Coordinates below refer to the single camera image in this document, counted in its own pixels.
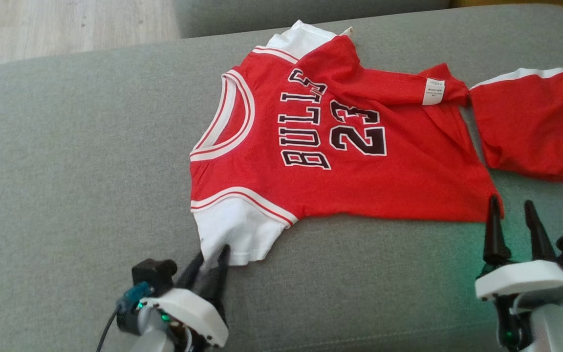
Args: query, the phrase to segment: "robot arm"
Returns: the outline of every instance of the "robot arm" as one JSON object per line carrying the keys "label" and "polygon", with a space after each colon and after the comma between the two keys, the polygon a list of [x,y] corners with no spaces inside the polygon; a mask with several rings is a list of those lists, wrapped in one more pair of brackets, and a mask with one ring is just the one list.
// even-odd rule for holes
{"label": "robot arm", "polygon": [[[563,253],[557,257],[533,202],[525,202],[532,261],[516,263],[505,245],[498,199],[490,200],[476,296],[494,303],[497,339],[510,352],[563,352]],[[563,252],[563,237],[557,241]]]}
{"label": "robot arm", "polygon": [[221,299],[229,257],[226,245],[218,265],[200,275],[199,253],[175,282],[173,261],[147,259],[135,265],[134,287],[119,299],[116,311],[119,330],[140,336],[130,351],[202,352],[225,346],[229,332]]}

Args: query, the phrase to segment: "gray couch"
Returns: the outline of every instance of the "gray couch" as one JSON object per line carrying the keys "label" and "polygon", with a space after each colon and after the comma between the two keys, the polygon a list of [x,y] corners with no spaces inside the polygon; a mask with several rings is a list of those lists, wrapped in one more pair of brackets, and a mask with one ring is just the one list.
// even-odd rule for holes
{"label": "gray couch", "polygon": [[445,9],[450,0],[174,0],[182,38]]}
{"label": "gray couch", "polygon": [[[447,62],[469,86],[563,67],[563,7],[321,25],[349,26],[366,67],[415,73]],[[188,151],[217,108],[221,73],[280,31],[0,66],[0,352],[94,350],[132,265],[172,258],[181,268],[197,253]],[[472,112],[463,114],[478,144]],[[563,183],[491,174],[516,260],[530,257],[525,199],[552,241],[563,234]],[[230,269],[225,350],[499,351],[494,310],[474,292],[482,238],[481,223],[302,220],[266,260]],[[133,340],[113,327],[105,350]]]}

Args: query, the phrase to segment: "white sleeve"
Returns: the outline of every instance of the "white sleeve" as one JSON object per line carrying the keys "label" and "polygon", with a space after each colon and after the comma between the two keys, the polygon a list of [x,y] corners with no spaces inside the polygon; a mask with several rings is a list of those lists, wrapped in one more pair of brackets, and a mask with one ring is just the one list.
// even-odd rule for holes
{"label": "white sleeve", "polygon": [[310,51],[329,42],[335,36],[335,33],[305,24],[299,20],[284,33],[275,34],[268,41],[266,47],[282,49],[300,59]]}
{"label": "white sleeve", "polygon": [[194,216],[203,258],[214,258],[228,244],[232,248],[230,265],[261,261],[288,227],[241,198],[223,199]]}

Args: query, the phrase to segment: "care label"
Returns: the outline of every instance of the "care label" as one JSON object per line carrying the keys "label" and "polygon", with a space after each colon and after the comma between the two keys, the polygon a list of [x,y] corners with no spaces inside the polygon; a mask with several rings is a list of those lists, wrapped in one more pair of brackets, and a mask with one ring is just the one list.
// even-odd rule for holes
{"label": "care label", "polygon": [[442,102],[444,95],[444,81],[432,80],[427,78],[425,85],[425,96],[423,98],[423,105],[433,105]]}

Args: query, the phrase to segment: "bulls jersey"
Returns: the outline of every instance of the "bulls jersey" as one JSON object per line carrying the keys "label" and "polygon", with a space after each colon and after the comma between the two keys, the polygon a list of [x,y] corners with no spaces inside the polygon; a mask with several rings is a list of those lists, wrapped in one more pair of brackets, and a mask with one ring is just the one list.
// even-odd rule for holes
{"label": "bulls jersey", "polygon": [[261,260],[308,216],[485,220],[496,189],[459,113],[467,87],[446,65],[365,69],[348,36],[298,22],[221,86],[190,153],[206,258],[228,243],[232,265]]}

